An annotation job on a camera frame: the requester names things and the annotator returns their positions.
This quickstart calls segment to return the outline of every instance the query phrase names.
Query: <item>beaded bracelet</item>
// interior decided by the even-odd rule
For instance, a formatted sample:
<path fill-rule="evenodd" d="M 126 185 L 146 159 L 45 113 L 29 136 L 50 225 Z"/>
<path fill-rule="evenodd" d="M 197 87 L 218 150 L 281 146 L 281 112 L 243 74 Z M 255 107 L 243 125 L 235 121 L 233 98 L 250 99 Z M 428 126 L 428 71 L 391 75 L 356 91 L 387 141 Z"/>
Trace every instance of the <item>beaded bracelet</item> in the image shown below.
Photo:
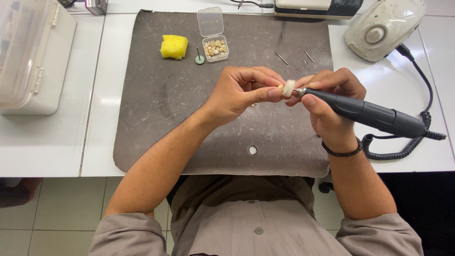
<path fill-rule="evenodd" d="M 332 150 L 330 150 L 329 148 L 327 148 L 327 146 L 324 144 L 324 141 L 322 141 L 322 147 L 325 149 L 325 151 L 327 151 L 327 153 L 331 154 L 332 156 L 337 156 L 337 157 L 350 157 L 350 156 L 353 156 L 353 155 L 357 155 L 358 152 L 360 152 L 362 150 L 362 141 L 359 140 L 359 138 L 357 138 L 357 143 L 358 143 L 358 147 L 355 151 L 351 152 L 351 153 L 335 153 L 333 152 Z"/>

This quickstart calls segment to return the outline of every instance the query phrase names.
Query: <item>shirt sleeve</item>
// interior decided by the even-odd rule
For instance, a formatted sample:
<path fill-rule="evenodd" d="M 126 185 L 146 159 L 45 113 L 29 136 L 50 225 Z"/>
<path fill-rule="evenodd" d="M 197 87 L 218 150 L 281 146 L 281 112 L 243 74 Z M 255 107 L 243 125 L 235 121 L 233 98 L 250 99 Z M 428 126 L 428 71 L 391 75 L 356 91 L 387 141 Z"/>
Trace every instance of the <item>shirt sleeve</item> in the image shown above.
<path fill-rule="evenodd" d="M 88 256 L 169 256 L 161 226 L 142 213 L 113 214 L 102 219 Z"/>
<path fill-rule="evenodd" d="M 419 235 L 397 213 L 368 220 L 343 219 L 336 239 L 353 256 L 423 256 Z"/>

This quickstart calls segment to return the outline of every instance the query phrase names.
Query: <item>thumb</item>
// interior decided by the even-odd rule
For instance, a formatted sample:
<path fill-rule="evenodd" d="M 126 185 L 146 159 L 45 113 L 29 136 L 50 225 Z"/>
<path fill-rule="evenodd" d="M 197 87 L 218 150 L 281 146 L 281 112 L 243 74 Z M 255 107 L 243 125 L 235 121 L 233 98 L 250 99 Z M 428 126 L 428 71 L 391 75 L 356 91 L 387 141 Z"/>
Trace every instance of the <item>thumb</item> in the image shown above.
<path fill-rule="evenodd" d="M 323 123 L 332 124 L 339 121 L 337 113 L 325 101 L 312 94 L 304 95 L 302 97 L 302 103 L 310 113 L 319 118 Z"/>
<path fill-rule="evenodd" d="M 262 87 L 250 92 L 245 92 L 247 105 L 258 102 L 279 102 L 281 101 L 281 90 L 276 87 Z"/>

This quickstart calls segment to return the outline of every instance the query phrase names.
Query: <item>black handpiece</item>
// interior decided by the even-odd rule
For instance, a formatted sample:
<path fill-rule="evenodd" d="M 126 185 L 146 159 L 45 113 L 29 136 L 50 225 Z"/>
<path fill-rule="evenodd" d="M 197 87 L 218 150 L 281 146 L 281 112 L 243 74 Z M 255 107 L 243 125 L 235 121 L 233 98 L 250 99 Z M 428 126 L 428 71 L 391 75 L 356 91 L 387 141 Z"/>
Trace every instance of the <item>black handpiece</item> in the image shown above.
<path fill-rule="evenodd" d="M 313 94 L 327 102 L 338 115 L 376 128 L 379 131 L 405 138 L 417 138 L 423 136 L 426 131 L 421 120 L 394 109 L 308 87 L 295 91 L 299 97 L 305 94 Z"/>

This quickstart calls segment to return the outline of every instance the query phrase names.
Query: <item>shirt button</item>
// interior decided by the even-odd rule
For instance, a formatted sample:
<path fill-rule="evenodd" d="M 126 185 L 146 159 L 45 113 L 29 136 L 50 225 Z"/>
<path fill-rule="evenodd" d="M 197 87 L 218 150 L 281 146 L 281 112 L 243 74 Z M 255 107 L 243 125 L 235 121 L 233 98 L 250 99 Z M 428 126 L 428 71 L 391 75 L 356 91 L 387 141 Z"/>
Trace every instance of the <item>shirt button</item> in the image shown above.
<path fill-rule="evenodd" d="M 255 228 L 254 233 L 260 235 L 260 234 L 264 233 L 264 230 L 262 228 Z"/>

